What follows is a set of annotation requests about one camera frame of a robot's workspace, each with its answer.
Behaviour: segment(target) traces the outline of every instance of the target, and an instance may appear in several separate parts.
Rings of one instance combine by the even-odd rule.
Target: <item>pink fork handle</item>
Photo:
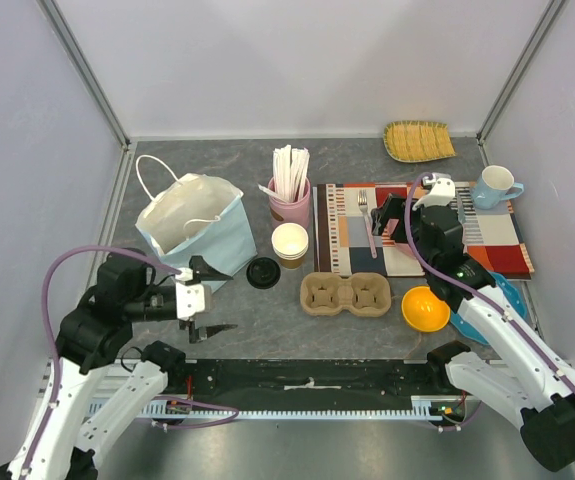
[[[369,249],[371,250],[371,258],[378,257],[376,253],[376,243],[374,243],[374,236],[371,233],[371,220],[367,215],[363,215],[365,219],[365,228],[367,229],[367,238],[369,238]]]

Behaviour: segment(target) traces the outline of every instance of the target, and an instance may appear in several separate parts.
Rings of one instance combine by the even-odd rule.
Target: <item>yellow basket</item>
[[[392,122],[385,127],[383,140],[387,153],[399,162],[419,163],[456,156],[445,123]]]

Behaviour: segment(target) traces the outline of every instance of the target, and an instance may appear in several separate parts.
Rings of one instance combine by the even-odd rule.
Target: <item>black round lid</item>
[[[247,266],[247,281],[254,288],[271,288],[280,280],[280,267],[267,257],[252,260]]]

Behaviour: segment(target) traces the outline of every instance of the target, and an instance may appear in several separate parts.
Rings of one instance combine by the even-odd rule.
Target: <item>fork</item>
[[[374,243],[374,236],[371,233],[371,219],[367,213],[367,190],[361,188],[358,190],[358,208],[363,214],[365,219],[365,228],[367,229],[367,238],[369,239],[369,248],[371,250],[371,258],[376,258],[378,254],[376,253],[376,244]]]

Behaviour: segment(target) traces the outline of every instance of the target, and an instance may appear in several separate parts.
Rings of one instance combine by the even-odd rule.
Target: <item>blue tote bag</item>
[[[142,158],[160,163],[174,179],[156,197],[141,177]],[[187,267],[192,255],[202,255],[215,269],[234,275],[256,255],[243,192],[227,180],[191,173],[178,178],[167,164],[150,155],[136,159],[136,174],[151,200],[138,216],[136,228],[161,262]],[[225,282],[206,283],[216,291]]]

